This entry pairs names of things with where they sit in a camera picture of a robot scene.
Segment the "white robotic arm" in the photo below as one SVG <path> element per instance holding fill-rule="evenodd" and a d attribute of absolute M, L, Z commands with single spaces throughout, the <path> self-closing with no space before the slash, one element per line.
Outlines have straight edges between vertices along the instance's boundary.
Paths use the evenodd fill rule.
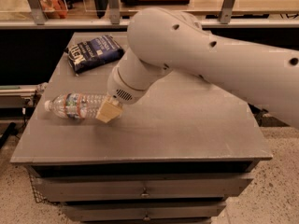
<path fill-rule="evenodd" d="M 147 8 L 128 27 L 129 49 L 108 80 L 108 92 L 135 103 L 172 69 L 203 77 L 299 128 L 299 52 L 219 37 L 184 12 Z"/>

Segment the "bottle label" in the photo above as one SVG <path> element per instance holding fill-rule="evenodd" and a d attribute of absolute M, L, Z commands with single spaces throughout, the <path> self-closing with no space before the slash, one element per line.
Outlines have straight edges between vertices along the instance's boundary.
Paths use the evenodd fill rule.
<path fill-rule="evenodd" d="M 81 103 L 82 94 L 69 93 L 66 95 L 64 102 L 64 112 L 71 119 L 83 119 L 81 116 Z"/>

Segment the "metal post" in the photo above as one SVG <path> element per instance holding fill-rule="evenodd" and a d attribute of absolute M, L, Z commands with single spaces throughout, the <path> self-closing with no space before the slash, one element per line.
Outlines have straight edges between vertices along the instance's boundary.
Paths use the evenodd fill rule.
<path fill-rule="evenodd" d="M 38 0 L 27 0 L 31 8 L 32 17 L 37 25 L 45 24 L 47 18 Z"/>
<path fill-rule="evenodd" d="M 221 13 L 219 15 L 219 21 L 222 24 L 228 24 L 232 18 L 233 7 L 235 0 L 224 0 L 222 4 Z"/>
<path fill-rule="evenodd" d="M 120 24 L 120 4 L 119 0 L 108 0 L 110 21 L 112 24 Z"/>

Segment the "bottle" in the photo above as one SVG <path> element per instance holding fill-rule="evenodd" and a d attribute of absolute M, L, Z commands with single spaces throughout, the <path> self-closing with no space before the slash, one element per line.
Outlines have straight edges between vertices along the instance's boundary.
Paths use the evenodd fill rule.
<path fill-rule="evenodd" d="M 61 118 L 95 119 L 105 95 L 68 93 L 45 102 L 46 111 Z"/>

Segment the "black snack package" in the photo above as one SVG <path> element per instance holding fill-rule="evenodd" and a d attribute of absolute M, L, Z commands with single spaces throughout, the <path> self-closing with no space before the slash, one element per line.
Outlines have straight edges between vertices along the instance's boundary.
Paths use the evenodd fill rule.
<path fill-rule="evenodd" d="M 110 35 L 80 42 L 66 49 L 68 62 L 76 74 L 119 60 L 124 51 Z"/>

